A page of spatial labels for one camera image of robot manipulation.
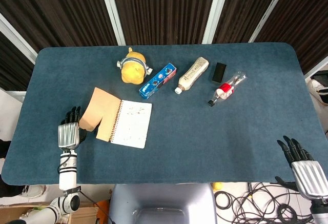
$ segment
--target yellow stuffed toy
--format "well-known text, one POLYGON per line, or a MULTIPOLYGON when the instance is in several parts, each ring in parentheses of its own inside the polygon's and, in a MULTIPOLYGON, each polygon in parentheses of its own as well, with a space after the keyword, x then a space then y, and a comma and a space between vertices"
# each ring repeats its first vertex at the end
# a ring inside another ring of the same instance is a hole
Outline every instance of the yellow stuffed toy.
POLYGON ((129 47, 127 56, 122 61, 117 62, 117 66, 121 68, 123 82, 135 85, 141 84, 145 76, 153 71, 146 65, 144 55, 132 51, 131 47, 129 47))

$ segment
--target cable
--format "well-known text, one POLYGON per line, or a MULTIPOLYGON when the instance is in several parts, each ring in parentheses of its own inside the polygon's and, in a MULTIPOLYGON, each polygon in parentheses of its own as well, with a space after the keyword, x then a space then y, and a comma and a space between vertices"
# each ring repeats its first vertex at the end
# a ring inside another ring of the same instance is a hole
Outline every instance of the cable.
POLYGON ((291 193, 289 189, 286 189, 286 193, 282 193, 277 196, 273 196, 269 191, 269 188, 284 188, 282 186, 268 185, 265 186, 263 183, 257 183, 255 187, 249 188, 248 191, 244 192, 241 196, 235 197, 231 193, 225 191, 219 191, 214 194, 215 205, 220 210, 231 209, 233 212, 233 219, 227 220, 220 216, 218 213, 217 216, 222 220, 233 224, 306 224, 313 220, 312 215, 298 215, 296 211, 290 206, 291 195, 299 195, 299 193, 291 193), (262 210, 256 203, 254 196, 255 193, 265 193, 269 195, 270 200, 265 204, 264 210, 262 210), (225 206, 221 206, 217 202, 217 198, 220 195, 224 195, 228 199, 228 203, 225 206), (280 198, 286 197, 284 202, 279 201, 280 198), (244 204, 248 202, 252 207, 254 207, 254 212, 246 212, 244 210, 244 204), (268 217, 268 215, 277 213, 277 217, 268 217))
POLYGON ((86 194, 84 194, 81 190, 80 190, 80 193, 86 197, 89 201, 93 202, 101 211, 103 211, 103 213, 108 217, 108 220, 112 223, 112 224, 116 224, 112 218, 95 202, 93 201, 91 198, 89 198, 86 194))
POLYGON ((58 166, 58 168, 57 168, 57 172, 58 172, 58 174, 59 174, 59 170, 60 170, 61 166, 64 165, 65 163, 67 163, 68 160, 70 159, 70 157, 71 157, 71 155, 72 155, 71 150, 69 150, 69 153, 70 153, 70 154, 69 154, 69 156, 67 157, 67 159, 66 159, 63 163, 59 164, 59 166, 58 166))

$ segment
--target open notebook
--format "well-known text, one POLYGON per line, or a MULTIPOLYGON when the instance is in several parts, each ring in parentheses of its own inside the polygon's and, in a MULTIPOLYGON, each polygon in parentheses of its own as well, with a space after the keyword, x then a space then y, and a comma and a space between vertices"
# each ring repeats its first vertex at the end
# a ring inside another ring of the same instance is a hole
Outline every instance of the open notebook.
POLYGON ((120 100, 95 88, 79 126, 93 131, 100 123, 96 138, 143 149, 151 110, 152 104, 120 100))

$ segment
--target brown paper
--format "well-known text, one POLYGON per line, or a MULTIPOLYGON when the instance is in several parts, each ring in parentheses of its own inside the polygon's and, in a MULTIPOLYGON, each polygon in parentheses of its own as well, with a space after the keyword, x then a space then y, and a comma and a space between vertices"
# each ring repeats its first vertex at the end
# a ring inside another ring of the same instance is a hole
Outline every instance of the brown paper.
POLYGON ((80 119, 80 128, 91 132, 100 123, 96 138, 109 141, 120 103, 119 98, 96 87, 87 110, 80 119))

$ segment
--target clear plastic bottle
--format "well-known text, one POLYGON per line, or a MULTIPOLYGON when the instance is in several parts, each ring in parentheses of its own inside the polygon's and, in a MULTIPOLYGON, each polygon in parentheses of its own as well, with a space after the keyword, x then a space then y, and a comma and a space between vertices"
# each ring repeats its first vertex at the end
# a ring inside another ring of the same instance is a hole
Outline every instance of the clear plastic bottle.
POLYGON ((215 90, 213 98, 208 101, 209 106, 214 106, 219 99, 226 100, 234 93, 236 85, 241 83, 244 79, 246 79, 245 73, 241 71, 237 72, 231 79, 215 90))

